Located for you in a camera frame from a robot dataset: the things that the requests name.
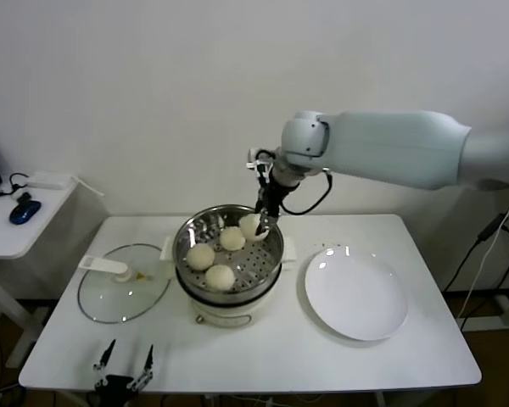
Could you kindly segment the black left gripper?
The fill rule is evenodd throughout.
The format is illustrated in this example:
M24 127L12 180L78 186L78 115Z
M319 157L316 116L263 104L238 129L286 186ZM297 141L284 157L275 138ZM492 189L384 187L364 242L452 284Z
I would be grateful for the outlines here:
M100 398L133 398L136 395L133 389L144 389L154 377L154 346L151 345L149 348L142 373L134 379L131 376L106 376L106 367L115 343L116 340L113 339L103 352L99 362L92 367L97 377L95 392Z

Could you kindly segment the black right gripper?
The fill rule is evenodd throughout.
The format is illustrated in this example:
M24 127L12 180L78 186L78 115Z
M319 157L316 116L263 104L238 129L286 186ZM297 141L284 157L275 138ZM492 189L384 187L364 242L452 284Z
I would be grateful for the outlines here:
M299 183L294 186L281 185L273 174L268 177L259 175L258 182L260 187L254 209L254 223L257 225L255 235L265 238L277 223L275 217L280 215L282 201L299 187Z

